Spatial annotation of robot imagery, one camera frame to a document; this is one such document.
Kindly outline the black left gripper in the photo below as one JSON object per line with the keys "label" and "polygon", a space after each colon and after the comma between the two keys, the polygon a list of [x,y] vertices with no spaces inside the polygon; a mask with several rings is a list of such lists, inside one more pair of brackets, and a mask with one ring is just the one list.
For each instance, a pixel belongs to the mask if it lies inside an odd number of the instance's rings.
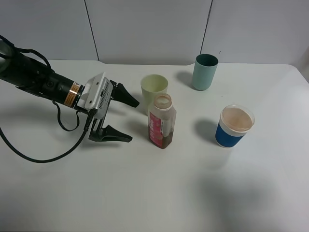
{"label": "black left gripper", "polygon": [[[113,92],[117,87],[117,101],[124,103],[128,106],[131,106],[133,108],[136,108],[139,106],[140,102],[137,101],[123,86],[121,83],[116,83],[112,80],[110,82],[113,85],[113,91],[112,91],[112,96],[111,100],[113,99]],[[93,117],[93,122],[91,125],[91,130],[89,134],[89,140],[94,141],[94,142],[126,142],[129,143],[132,141],[132,137],[124,134],[110,125],[106,126],[103,128],[104,124],[104,119],[96,119]]]}

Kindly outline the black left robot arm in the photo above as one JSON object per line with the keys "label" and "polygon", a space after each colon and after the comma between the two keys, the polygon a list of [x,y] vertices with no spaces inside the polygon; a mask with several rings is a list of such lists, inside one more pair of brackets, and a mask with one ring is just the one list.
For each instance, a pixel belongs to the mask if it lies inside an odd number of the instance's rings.
{"label": "black left robot arm", "polygon": [[32,95],[49,99],[91,116],[89,140],[94,142],[131,142],[132,137],[103,126],[112,100],[136,108],[139,102],[121,83],[100,73],[85,85],[57,74],[48,60],[33,49],[17,48],[0,38],[0,78]]}

